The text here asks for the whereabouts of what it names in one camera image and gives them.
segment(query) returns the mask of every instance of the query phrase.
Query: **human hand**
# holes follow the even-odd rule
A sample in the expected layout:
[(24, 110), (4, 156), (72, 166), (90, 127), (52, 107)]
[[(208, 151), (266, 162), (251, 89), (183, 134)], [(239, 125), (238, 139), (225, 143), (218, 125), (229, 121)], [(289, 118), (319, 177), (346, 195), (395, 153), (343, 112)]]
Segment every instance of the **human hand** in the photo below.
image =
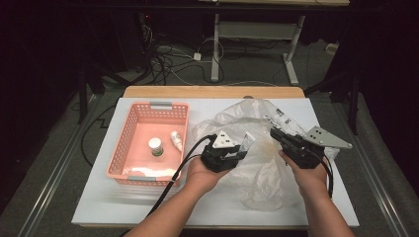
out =
[(219, 173), (213, 172), (204, 165), (201, 158), (195, 158), (189, 164), (188, 175), (185, 187), (193, 189), (194, 192), (203, 196), (212, 190), (218, 183), (218, 180), (226, 175), (229, 171)]
[(318, 165), (314, 169), (300, 169), (283, 150), (280, 150), (280, 156), (293, 169), (299, 192), (303, 198), (330, 198), (326, 186), (327, 172), (323, 166)]

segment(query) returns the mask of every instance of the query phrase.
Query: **table leg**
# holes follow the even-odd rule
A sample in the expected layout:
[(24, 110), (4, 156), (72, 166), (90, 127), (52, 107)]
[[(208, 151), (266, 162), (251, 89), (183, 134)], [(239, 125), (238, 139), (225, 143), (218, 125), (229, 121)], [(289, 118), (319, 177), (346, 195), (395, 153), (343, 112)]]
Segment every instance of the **table leg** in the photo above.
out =
[(287, 72), (289, 74), (290, 82), (292, 85), (298, 85), (298, 80), (295, 75), (295, 70), (293, 69), (293, 53), (295, 52), (296, 44), (298, 43), (299, 34), (302, 30), (302, 24), (304, 23), (305, 16), (300, 16), (298, 18), (298, 23), (295, 26), (295, 30), (293, 31), (293, 39), (291, 41), (291, 47), (289, 53), (284, 53), (284, 64), (286, 65)]
[(210, 80), (212, 82), (218, 81), (218, 67), (219, 67), (219, 51), (218, 51), (218, 40), (219, 40), (219, 14), (215, 14), (215, 21), (213, 27), (213, 54), (212, 54), (212, 66), (210, 71)]

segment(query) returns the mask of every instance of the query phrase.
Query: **desk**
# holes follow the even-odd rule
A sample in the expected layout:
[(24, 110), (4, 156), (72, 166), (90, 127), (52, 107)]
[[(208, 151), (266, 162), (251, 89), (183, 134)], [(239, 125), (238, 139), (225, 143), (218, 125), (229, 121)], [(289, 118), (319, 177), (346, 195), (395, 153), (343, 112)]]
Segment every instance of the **desk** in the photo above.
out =
[[(322, 7), (348, 6), (349, 0), (218, 0), (213, 1), (217, 5), (220, 3), (238, 3), (238, 4), (272, 4), (272, 5), (320, 5)], [(292, 85), (298, 85), (298, 79), (293, 69), (293, 54), (299, 35), (302, 30), (305, 16), (299, 16), (295, 24), (279, 23), (249, 23), (249, 22), (225, 22), (219, 19), (219, 14), (215, 14), (214, 33), (213, 33), (213, 53), (211, 66), (211, 81), (218, 81), (218, 68), (220, 64), (218, 46), (219, 38), (247, 38), (247, 39), (267, 39), (267, 40), (291, 40), (290, 49), (283, 54), (284, 65), (287, 69), (289, 79)]]
[[(121, 186), (106, 176), (107, 166), (131, 102), (148, 100), (189, 103), (189, 133), (198, 122), (211, 119), (216, 113), (240, 102), (243, 96), (270, 98), (274, 105), (281, 107), (283, 112), (301, 125), (312, 127), (317, 124), (311, 103), (303, 97), (299, 88), (129, 87), (116, 108), (72, 223), (82, 226), (133, 226), (145, 217), (163, 190), (163, 188)], [(186, 150), (193, 145), (190, 137), (192, 135), (187, 136)], [(333, 169), (335, 174), (334, 201), (349, 225), (358, 226), (357, 217), (339, 172), (336, 166), (333, 166)], [(178, 188), (171, 191), (169, 196), (173, 195), (176, 189)], [(218, 185), (197, 204), (187, 222), (187, 227), (289, 229), (306, 228), (307, 220), (302, 202), (277, 211), (250, 210), (241, 204), (237, 192)]]

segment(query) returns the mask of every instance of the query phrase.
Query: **pink basket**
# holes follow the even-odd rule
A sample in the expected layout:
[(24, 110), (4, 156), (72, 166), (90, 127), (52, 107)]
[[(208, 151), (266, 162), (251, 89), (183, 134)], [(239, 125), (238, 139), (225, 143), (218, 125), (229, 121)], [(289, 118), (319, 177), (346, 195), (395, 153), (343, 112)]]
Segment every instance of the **pink basket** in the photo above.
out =
[[(186, 103), (132, 103), (108, 167), (108, 177), (124, 185), (166, 186), (184, 156), (173, 145), (170, 132), (178, 131), (185, 147), (188, 117)], [(153, 137), (162, 142), (160, 156), (154, 156), (148, 146)], [(179, 186), (179, 179), (174, 185)]]

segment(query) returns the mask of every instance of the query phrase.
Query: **plastic bag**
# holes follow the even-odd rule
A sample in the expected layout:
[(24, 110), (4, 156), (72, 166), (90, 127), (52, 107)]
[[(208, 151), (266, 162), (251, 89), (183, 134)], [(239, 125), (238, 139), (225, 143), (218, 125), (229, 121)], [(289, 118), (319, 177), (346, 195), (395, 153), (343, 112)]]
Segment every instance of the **plastic bag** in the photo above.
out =
[[(277, 210), (302, 201), (293, 171), (279, 155), (281, 144), (270, 135), (273, 124), (291, 135), (305, 134), (296, 121), (270, 101), (260, 99), (243, 100), (214, 119), (200, 122), (192, 131), (195, 140), (221, 130), (237, 144), (241, 143), (246, 131), (256, 138), (246, 157), (218, 183), (241, 191), (240, 201), (251, 209)], [(337, 152), (337, 149), (329, 150), (329, 159)]]

